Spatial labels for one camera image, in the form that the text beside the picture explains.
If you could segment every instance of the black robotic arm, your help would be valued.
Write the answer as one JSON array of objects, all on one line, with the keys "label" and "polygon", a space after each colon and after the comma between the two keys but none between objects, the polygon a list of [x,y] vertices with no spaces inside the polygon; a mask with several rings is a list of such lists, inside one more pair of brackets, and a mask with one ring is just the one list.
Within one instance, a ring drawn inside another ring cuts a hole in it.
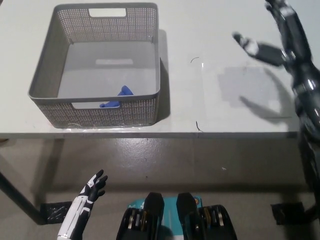
[{"label": "black robotic arm", "polygon": [[300,120],[299,150],[305,179],[314,191],[316,205],[302,222],[320,216],[320,71],[312,62],[309,43],[296,11],[286,0],[265,0],[281,35],[282,49],[233,33],[233,38],[252,58],[276,67],[284,66],[292,76],[295,111]]}]

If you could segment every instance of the robotic hand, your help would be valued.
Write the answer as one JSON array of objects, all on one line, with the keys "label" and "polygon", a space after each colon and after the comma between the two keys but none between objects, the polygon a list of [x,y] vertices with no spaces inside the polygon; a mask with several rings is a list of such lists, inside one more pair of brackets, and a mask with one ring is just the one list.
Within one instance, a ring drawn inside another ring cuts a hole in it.
[{"label": "robotic hand", "polygon": [[67,212],[57,240],[81,240],[95,201],[105,194],[101,190],[108,179],[103,170],[94,175],[84,186],[80,194],[73,200]]},{"label": "robotic hand", "polygon": [[320,216],[320,71],[312,62],[300,19],[287,0],[265,0],[265,6],[277,24],[283,49],[243,37],[238,32],[233,38],[250,57],[276,67],[284,66],[292,76],[295,111],[300,119],[298,147],[305,180],[314,191],[316,202],[311,214],[306,211],[295,215],[301,216],[300,221],[310,222]]},{"label": "robotic hand", "polygon": [[266,9],[277,24],[283,49],[243,37],[238,32],[233,38],[250,57],[285,67],[293,78],[296,114],[308,133],[320,140],[320,71],[312,62],[305,31],[286,0],[266,0]]}]

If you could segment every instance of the robot finger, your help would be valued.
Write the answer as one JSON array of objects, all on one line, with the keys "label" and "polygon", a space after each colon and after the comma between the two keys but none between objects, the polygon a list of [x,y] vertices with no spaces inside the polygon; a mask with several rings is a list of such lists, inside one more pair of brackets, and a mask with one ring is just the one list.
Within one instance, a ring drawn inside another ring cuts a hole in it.
[{"label": "robot finger", "polygon": [[96,186],[98,189],[103,188],[103,187],[106,185],[107,179],[108,179],[108,176],[107,176],[107,175],[104,176],[104,177],[102,177],[102,178],[100,178],[100,179],[98,179],[98,180],[96,181],[96,183],[95,183],[95,186]]},{"label": "robot finger", "polygon": [[89,187],[91,188],[98,180],[98,178],[100,178],[102,175],[104,174],[104,171],[101,169],[100,171],[98,171],[97,174],[95,174],[88,182],[87,185],[89,185]]},{"label": "robot finger", "polygon": [[105,190],[99,191],[99,192],[98,192],[98,198],[101,197],[101,196],[103,196],[105,193],[106,193]]}]

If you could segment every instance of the basket handle hole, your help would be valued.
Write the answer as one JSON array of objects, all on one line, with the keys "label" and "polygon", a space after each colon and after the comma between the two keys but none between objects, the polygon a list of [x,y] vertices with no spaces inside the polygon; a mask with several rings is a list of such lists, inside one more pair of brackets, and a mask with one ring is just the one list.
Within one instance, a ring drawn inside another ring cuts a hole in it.
[{"label": "basket handle hole", "polygon": [[89,14],[93,18],[119,18],[125,17],[127,11],[125,8],[90,8]]}]

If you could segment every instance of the white robotic hand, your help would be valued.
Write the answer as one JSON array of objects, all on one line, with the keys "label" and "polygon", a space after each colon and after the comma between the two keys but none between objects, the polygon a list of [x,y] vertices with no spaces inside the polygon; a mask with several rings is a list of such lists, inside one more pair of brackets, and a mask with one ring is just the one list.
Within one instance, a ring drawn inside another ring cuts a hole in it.
[{"label": "white robotic hand", "polygon": [[73,200],[67,212],[57,240],[81,240],[95,201],[105,194],[101,190],[108,179],[103,170],[94,175],[84,186],[80,194]]}]

